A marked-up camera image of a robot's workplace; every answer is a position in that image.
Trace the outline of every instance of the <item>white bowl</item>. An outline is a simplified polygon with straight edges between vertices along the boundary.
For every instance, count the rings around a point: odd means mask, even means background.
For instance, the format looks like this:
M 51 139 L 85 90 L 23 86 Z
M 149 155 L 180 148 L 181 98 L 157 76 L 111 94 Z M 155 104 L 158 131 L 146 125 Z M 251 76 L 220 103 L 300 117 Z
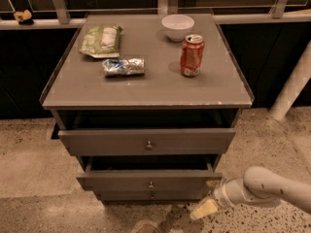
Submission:
M 170 15 L 162 19 L 164 32 L 173 42 L 181 42 L 191 33 L 194 20 L 185 15 Z

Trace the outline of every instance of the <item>concrete floor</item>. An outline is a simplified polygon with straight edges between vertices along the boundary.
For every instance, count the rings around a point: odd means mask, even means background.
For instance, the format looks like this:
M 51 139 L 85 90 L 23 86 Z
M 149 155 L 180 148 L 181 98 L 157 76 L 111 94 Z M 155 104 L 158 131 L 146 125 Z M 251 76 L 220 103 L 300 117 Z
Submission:
M 311 232 L 311 216 L 236 206 L 198 221 L 195 204 L 103 205 L 76 181 L 82 172 L 59 140 L 52 118 L 0 120 L 0 232 Z M 311 183 L 311 108 L 292 108 L 281 122 L 267 109 L 244 110 L 218 172 L 241 176 L 253 165 Z

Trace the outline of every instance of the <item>gray table top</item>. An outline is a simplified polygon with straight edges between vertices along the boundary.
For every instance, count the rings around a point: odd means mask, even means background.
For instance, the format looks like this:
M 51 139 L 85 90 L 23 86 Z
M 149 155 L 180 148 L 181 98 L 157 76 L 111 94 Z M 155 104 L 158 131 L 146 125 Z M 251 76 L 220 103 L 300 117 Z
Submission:
M 43 102 L 46 109 L 109 108 L 249 108 L 247 92 L 211 15 L 190 15 L 194 33 L 205 39 L 201 73 L 180 74 L 181 43 L 164 35 L 164 15 L 88 16 L 77 40 Z M 102 59 L 79 53 L 90 27 L 117 24 L 121 33 L 121 58 L 142 56 L 146 74 L 141 77 L 105 78 Z

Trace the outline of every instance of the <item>red soda can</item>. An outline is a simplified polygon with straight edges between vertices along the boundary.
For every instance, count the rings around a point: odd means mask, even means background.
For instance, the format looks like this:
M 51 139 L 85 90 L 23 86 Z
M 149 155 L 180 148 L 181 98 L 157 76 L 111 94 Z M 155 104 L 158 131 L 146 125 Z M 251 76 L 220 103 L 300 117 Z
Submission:
M 190 34 L 186 36 L 182 46 L 181 73 L 187 77 L 194 77 L 200 73 L 204 40 L 201 35 Z

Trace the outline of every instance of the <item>closed drawer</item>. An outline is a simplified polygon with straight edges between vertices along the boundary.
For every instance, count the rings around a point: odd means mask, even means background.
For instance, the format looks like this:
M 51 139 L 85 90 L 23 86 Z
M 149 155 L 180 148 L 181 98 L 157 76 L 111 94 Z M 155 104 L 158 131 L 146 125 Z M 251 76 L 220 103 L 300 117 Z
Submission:
M 167 156 L 161 156 L 157 163 L 154 158 L 146 159 L 144 163 L 149 162 L 147 166 L 151 169 L 144 166 L 138 169 L 135 163 L 125 161 L 125 166 L 118 170 L 115 168 L 120 167 L 118 164 L 107 166 L 96 161 L 97 164 L 90 161 L 86 172 L 77 179 L 85 190 L 100 194 L 103 201 L 200 200 L 209 191 L 206 182 L 221 178 L 207 163 L 208 157 L 201 155 L 171 156 L 168 160 Z
M 232 128 L 63 130 L 58 136 L 71 155 L 225 153 Z

